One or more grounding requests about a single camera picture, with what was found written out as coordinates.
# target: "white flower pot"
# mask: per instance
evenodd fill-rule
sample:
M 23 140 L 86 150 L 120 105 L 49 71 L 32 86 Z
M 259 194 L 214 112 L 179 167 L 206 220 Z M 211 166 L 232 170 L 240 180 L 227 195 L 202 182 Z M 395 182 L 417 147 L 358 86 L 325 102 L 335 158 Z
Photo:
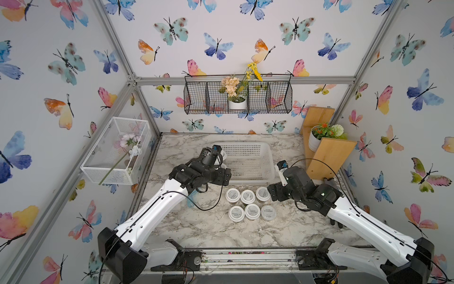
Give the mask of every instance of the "white flower pot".
M 245 110 L 247 109 L 247 100 L 244 100 L 241 103 L 235 103 L 231 100 L 228 101 L 229 110 Z
M 313 134 L 312 134 L 312 130 L 317 127 L 314 126 L 312 129 L 311 129 L 311 133 L 309 134 L 309 149 L 311 149 L 312 152 L 316 152 L 317 149 L 318 149 L 318 146 L 320 146 L 320 142 L 321 140 L 318 140 Z

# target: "white jar lid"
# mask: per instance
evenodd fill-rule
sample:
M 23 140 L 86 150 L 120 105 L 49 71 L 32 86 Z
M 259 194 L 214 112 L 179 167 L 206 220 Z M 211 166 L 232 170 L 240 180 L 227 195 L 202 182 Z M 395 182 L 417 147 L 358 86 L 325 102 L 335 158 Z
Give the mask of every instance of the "white jar lid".
M 246 209 L 244 209 L 244 212 L 246 214 L 246 217 L 250 220 L 255 220 L 260 217 L 260 208 L 256 204 L 249 204 L 246 206 Z
M 240 206 L 233 206 L 228 211 L 228 216 L 233 222 L 240 222 L 244 219 L 244 210 Z
M 231 188 L 227 190 L 226 199 L 230 203 L 235 203 L 240 200 L 240 191 L 236 188 Z
M 268 188 L 261 186 L 256 190 L 257 199 L 260 201 L 268 201 L 271 198 Z
M 271 205 L 265 205 L 262 207 L 262 217 L 267 220 L 271 221 L 276 218 L 276 209 Z
M 255 194 L 252 190 L 247 189 L 241 192 L 240 199 L 244 204 L 251 204 L 255 201 Z

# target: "blue butterfly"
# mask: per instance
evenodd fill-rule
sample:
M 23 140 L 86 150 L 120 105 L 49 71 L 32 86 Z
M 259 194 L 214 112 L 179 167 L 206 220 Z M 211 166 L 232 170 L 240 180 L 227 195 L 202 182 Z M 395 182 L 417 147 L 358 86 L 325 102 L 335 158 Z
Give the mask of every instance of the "blue butterfly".
M 195 128 L 199 129 L 199 130 L 202 130 L 203 129 L 203 120 L 196 120 L 196 121 L 193 121 L 191 120 L 191 122 L 189 121 L 183 121 L 182 122 L 186 128 L 189 130 L 189 131 L 194 131 Z
M 268 6 L 273 0 L 246 0 L 247 3 L 240 5 L 240 12 L 242 14 L 247 14 L 251 11 L 251 15 L 254 12 L 254 16 L 257 21 L 262 20 L 265 17 L 265 13 L 262 8 Z
M 226 131 L 225 129 L 220 129 L 219 127 L 215 126 L 214 130 L 219 134 L 232 134 L 233 131 Z
M 177 40 L 186 41 L 188 39 L 188 30 L 183 28 L 188 23 L 186 18 L 179 18 L 176 19 L 172 24 L 170 24 L 170 17 L 169 21 L 164 19 L 166 24 L 163 23 L 156 23 L 154 24 L 154 28 L 161 33 L 161 38 L 164 40 L 167 45 L 172 45 L 173 38 Z
M 389 201 L 390 203 L 393 203 L 393 201 L 391 200 L 391 197 L 390 195 L 386 192 L 386 187 L 383 187 L 383 182 L 384 182 L 385 178 L 383 177 L 383 172 L 380 172 L 380 175 L 378 177 L 378 181 L 373 178 L 372 179 L 372 185 L 374 187 L 376 187 L 376 193 L 375 193 L 375 198 L 378 200 L 378 202 L 381 201 L 381 197 L 383 196 L 384 199 L 386 199 L 387 201 Z
M 117 58 L 115 57 L 115 51 L 112 51 L 110 53 L 110 55 L 107 55 L 107 51 L 102 53 L 100 51 L 93 50 L 93 52 L 96 55 L 96 57 L 99 59 L 99 61 L 104 63 L 104 68 L 103 68 L 104 73 L 110 74 L 110 68 L 112 68 L 112 70 L 114 72 L 118 71 L 118 65 L 116 63 L 114 63 L 115 61 L 117 61 Z
M 341 52 L 343 50 L 346 50 L 347 47 L 350 46 L 350 42 L 338 44 L 339 41 L 340 41 L 340 39 L 339 40 L 336 39 L 336 41 L 333 41 L 333 38 L 331 37 L 331 35 L 329 33 L 326 33 L 325 39 L 323 40 L 323 44 L 325 45 L 325 48 L 322 48 L 321 50 L 319 50 L 318 55 L 323 57 L 326 54 L 328 54 L 329 60 L 336 59 L 336 57 L 337 57 L 336 52 Z
M 415 50 L 421 50 L 423 47 L 425 47 L 425 40 L 414 40 L 410 42 L 410 40 L 414 37 L 415 35 L 413 34 L 410 37 L 410 34 L 408 34 L 408 41 L 407 44 L 404 45 L 405 43 L 405 37 L 403 35 L 398 35 L 396 37 L 396 47 L 393 49 L 393 52 L 391 52 L 391 62 L 399 58 L 399 60 L 402 58 L 402 64 L 406 66 L 408 63 L 410 63 L 413 59 L 415 59 L 416 52 Z
M 114 194 L 117 191 L 118 184 L 103 184 L 105 186 L 110 186 L 110 193 Z
M 63 62 L 53 61 L 49 63 L 47 69 L 54 74 L 60 74 L 61 79 L 66 83 L 76 85 L 77 80 L 74 73 L 77 74 L 77 71 L 85 71 L 85 63 L 82 61 L 82 57 L 75 55 L 76 46 L 72 42 L 68 43 L 63 53 L 64 57 L 59 50 L 57 51 L 59 55 L 55 53 L 53 55 L 59 57 Z
M 207 9 L 208 13 L 213 12 L 214 9 L 216 9 L 216 6 L 217 6 L 215 0 L 202 0 L 202 1 L 200 1 L 200 0 L 188 0 L 188 5 L 189 5 L 190 8 L 195 10 L 197 8 L 197 5 L 199 4 L 199 2 L 203 2 L 203 5 L 205 5 L 205 9 Z
M 10 58 L 8 58 L 8 56 L 10 55 L 10 49 L 11 49 L 10 40 L 0 42 L 0 72 L 10 77 L 11 79 L 19 80 L 20 76 L 23 74 L 20 71 L 20 68 L 5 63 L 11 60 Z
M 287 120 L 279 121 L 278 123 L 276 123 L 276 120 L 275 120 L 272 123 L 265 122 L 263 125 L 266 127 L 266 131 L 268 133 L 271 133 L 271 132 L 273 132 L 273 130 L 282 132 L 285 128 L 284 124 L 286 124 L 286 123 L 287 123 Z
M 11 168 L 26 169 L 30 167 L 30 155 L 18 155 L 25 147 L 25 136 L 22 131 L 16 131 L 11 140 L 0 151 L 0 184 L 13 177 Z
M 348 164 L 348 168 L 344 169 L 345 175 L 347 176 L 348 180 L 350 181 L 350 184 L 354 187 L 356 187 L 356 182 L 353 179 L 354 175 L 351 172 L 351 163 Z
M 429 90 L 436 88 L 432 87 L 433 85 L 434 84 L 432 83 L 429 87 L 429 69 L 425 69 L 421 78 L 418 79 L 418 87 L 408 87 L 408 98 L 415 98 L 412 103 L 412 108 L 414 110 L 421 110 L 423 108 L 423 102 L 425 102 L 426 105 L 440 105 L 444 102 L 444 99 L 429 92 Z
M 114 15 L 117 12 L 118 9 L 118 15 L 120 16 L 121 14 L 128 20 L 134 20 L 134 15 L 131 13 L 131 11 L 126 10 L 130 9 L 131 6 L 136 3 L 136 0 L 107 0 L 110 3 L 107 3 L 104 5 L 104 8 L 106 9 L 106 12 Z
M 150 106 L 150 108 L 155 112 L 153 114 L 153 117 L 156 117 L 156 118 L 162 117 L 165 120 L 170 120 L 170 117 L 168 115 L 173 112 L 173 110 L 158 110 L 157 108 L 154 108 L 152 106 Z
M 347 11 L 352 4 L 351 0 L 325 0 L 325 2 L 323 3 L 323 8 L 325 8 L 325 10 L 328 10 L 329 8 L 331 8 L 331 6 L 333 6 L 334 3 L 334 6 L 339 3 L 339 11 L 341 13 Z
M 216 57 L 219 60 L 223 60 L 224 58 L 226 58 L 224 52 L 229 51 L 233 47 L 233 42 L 219 44 L 222 39 L 216 42 L 207 33 L 204 33 L 203 36 L 205 37 L 205 43 L 210 46 L 208 49 L 204 50 L 208 56 L 213 56 L 213 54 L 216 54 Z
M 248 121 L 254 120 L 254 115 L 258 114 L 258 111 L 245 111 L 238 114 L 238 118 L 247 118 Z
M 374 6 L 374 10 L 372 11 L 372 14 L 378 15 L 384 11 L 383 14 L 381 14 L 383 16 L 390 9 L 391 4 L 393 3 L 393 0 L 383 0 L 383 2 L 384 3 Z

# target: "white plastic basket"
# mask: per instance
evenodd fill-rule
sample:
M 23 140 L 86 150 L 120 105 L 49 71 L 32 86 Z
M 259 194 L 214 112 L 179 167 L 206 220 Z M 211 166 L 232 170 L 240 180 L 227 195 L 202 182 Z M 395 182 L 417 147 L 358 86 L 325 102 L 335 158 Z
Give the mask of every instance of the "white plastic basket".
M 226 152 L 223 163 L 232 171 L 229 185 L 260 184 L 274 180 L 274 164 L 270 146 L 263 142 L 215 142 Z

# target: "pink butterfly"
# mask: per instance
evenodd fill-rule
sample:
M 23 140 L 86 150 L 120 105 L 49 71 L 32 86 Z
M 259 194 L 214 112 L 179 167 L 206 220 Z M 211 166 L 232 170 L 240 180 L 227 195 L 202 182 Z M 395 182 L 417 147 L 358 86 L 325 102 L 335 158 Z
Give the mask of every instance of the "pink butterfly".
M 287 71 L 289 75 L 295 77 L 307 77 L 309 76 L 309 72 L 306 71 L 306 66 L 304 65 L 304 60 L 300 59 L 295 62 L 295 66 L 293 67 L 293 72 Z
M 348 117 L 350 124 L 353 124 L 354 126 L 356 126 L 357 129 L 358 129 L 358 126 L 356 124 L 358 122 L 360 122 L 361 119 L 363 119 L 363 115 L 359 115 L 358 117 L 356 117 L 356 110 L 352 110 L 351 115 L 349 115 L 349 117 Z
M 432 229 L 432 230 L 438 229 L 438 224 L 432 220 L 422 220 L 421 222 L 419 221 L 420 217 L 421 217 L 421 206 L 413 203 L 410 206 L 410 209 L 405 208 L 404 212 L 405 212 L 405 216 L 407 216 L 407 218 L 409 220 L 408 222 L 412 223 L 413 226 L 415 226 L 421 232 L 421 236 L 424 235 L 427 238 L 426 234 L 423 233 L 421 228 Z
M 355 149 L 360 151 L 360 160 L 363 162 L 366 161 L 366 157 L 368 157 L 369 159 L 375 158 L 374 152 L 372 152 L 372 150 L 367 147 L 372 143 L 369 141 L 369 143 L 366 144 L 366 141 L 367 141 L 366 132 L 364 132 L 363 135 L 361 135 L 360 137 L 360 141 L 358 141 L 358 143 L 355 146 Z
M 82 6 L 82 0 L 50 0 L 54 7 L 62 7 L 60 18 L 65 25 L 74 30 L 74 20 L 79 20 L 84 26 L 88 25 L 88 16 L 79 7 Z
M 80 235 L 82 235 L 82 242 L 88 243 L 93 239 L 93 234 L 91 233 L 91 229 L 93 226 L 98 225 L 101 223 L 101 213 L 94 213 L 96 211 L 96 206 L 94 205 L 94 201 L 90 202 L 90 205 L 87 209 L 87 214 L 82 217 L 82 214 L 79 213 L 80 217 L 78 219 L 82 219 L 82 223 L 75 226 L 68 234 L 69 237 L 73 237 L 74 239 L 79 239 Z

